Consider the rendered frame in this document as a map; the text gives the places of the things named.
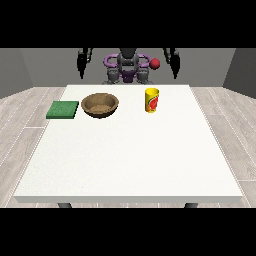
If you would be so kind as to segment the yellow cup with melon print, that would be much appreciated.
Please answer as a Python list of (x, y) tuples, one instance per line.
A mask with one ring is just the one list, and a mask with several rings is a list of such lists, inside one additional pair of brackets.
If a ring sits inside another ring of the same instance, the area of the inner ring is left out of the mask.
[(159, 98), (159, 90), (157, 88), (145, 89), (145, 111), (154, 113), (157, 108)]

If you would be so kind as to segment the green square pad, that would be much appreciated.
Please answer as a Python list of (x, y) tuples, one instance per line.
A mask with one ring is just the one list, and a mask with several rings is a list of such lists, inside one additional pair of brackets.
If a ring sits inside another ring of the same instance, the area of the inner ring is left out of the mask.
[(53, 101), (47, 114), (47, 119), (73, 119), (75, 117), (78, 101)]

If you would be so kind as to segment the brown wooden bowl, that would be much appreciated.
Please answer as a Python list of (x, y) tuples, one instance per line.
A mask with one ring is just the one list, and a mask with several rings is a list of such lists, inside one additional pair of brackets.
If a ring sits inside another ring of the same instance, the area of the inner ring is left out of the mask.
[(88, 95), (81, 102), (83, 111), (93, 118), (106, 118), (112, 115), (119, 105), (119, 100), (109, 93)]

